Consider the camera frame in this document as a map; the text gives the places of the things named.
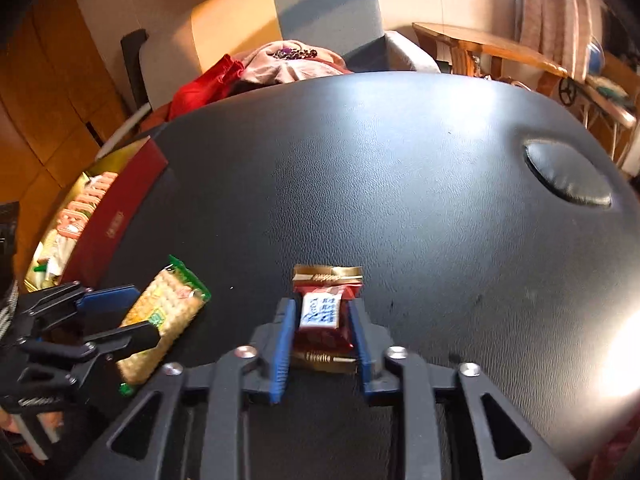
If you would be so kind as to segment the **red box gold interior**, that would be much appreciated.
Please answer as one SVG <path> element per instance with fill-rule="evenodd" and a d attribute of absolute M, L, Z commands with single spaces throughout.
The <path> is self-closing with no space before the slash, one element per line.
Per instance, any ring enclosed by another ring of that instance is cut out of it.
<path fill-rule="evenodd" d="M 129 222 L 166 166 L 166 157 L 146 136 L 106 155 L 82 172 L 56 207 L 37 243 L 24 278 L 26 290 L 35 292 L 67 282 L 98 286 Z M 58 213 L 90 177 L 105 171 L 117 172 L 118 177 L 78 240 L 58 235 L 55 229 Z"/>

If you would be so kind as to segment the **pink striped curtain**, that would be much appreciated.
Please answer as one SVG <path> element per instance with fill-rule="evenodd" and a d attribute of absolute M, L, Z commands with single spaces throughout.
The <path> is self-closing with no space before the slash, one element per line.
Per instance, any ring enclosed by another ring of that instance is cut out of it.
<path fill-rule="evenodd" d="M 590 47 L 602 44 L 603 0 L 516 0 L 516 38 L 520 44 L 584 81 Z"/>

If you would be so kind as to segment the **pink garment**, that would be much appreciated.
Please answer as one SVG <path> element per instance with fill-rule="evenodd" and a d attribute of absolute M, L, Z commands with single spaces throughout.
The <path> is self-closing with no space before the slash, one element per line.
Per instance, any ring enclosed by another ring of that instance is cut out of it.
<path fill-rule="evenodd" d="M 242 81 L 262 86 L 350 74 L 335 52 L 298 40 L 271 41 L 232 58 L 244 66 Z"/>

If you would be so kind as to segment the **red garment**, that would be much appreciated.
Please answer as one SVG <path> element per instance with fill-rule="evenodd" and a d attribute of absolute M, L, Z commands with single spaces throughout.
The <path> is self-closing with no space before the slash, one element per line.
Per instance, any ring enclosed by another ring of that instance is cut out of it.
<path fill-rule="evenodd" d="M 225 54 L 201 76 L 182 86 L 170 102 L 168 120 L 198 110 L 199 108 L 230 96 L 240 81 L 244 65 Z"/>

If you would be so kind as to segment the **wooden side table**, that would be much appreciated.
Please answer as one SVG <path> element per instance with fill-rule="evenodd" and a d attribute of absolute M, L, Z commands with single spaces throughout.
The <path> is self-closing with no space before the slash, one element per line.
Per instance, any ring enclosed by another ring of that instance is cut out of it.
<path fill-rule="evenodd" d="M 568 71 L 541 53 L 518 42 L 472 28 L 413 22 L 412 29 L 419 46 L 433 53 L 442 44 L 449 49 L 455 75 L 490 77 L 511 86 L 532 91 L 533 88 L 503 73 L 503 62 L 518 63 L 541 70 L 535 91 L 551 96 L 553 88 L 568 77 Z"/>

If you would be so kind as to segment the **green cracker pack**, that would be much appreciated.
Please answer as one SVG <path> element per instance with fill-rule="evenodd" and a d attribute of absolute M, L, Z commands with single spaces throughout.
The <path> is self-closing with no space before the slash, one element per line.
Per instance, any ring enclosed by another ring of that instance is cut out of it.
<path fill-rule="evenodd" d="M 166 356 L 175 340 L 210 299 L 203 282 L 174 256 L 160 270 L 127 312 L 120 326 L 150 322 L 160 340 L 149 350 L 140 351 L 117 363 L 122 381 L 131 388 L 144 384 Z"/>

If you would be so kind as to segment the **cluttered white desk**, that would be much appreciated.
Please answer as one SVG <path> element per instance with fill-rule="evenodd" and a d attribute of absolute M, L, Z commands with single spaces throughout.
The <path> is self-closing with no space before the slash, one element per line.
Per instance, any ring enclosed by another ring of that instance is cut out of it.
<path fill-rule="evenodd" d="M 584 126 L 620 168 L 639 134 L 639 74 L 605 51 L 602 72 L 588 75 L 578 90 Z"/>

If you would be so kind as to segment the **red candy wrapper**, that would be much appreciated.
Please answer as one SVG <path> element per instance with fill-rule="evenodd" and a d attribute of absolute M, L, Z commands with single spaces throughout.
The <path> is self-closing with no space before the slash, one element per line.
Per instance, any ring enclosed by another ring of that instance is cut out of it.
<path fill-rule="evenodd" d="M 356 370 L 348 303 L 359 297 L 362 283 L 360 266 L 294 266 L 293 290 L 300 299 L 294 365 L 335 374 Z"/>

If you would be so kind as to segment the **orange plastic rack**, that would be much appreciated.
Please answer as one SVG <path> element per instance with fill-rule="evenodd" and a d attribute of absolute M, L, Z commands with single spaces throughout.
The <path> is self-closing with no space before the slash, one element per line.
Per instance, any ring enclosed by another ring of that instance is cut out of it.
<path fill-rule="evenodd" d="M 62 237 L 78 240 L 99 203 L 118 177 L 117 172 L 105 171 L 90 177 L 65 207 L 58 213 L 56 232 Z"/>

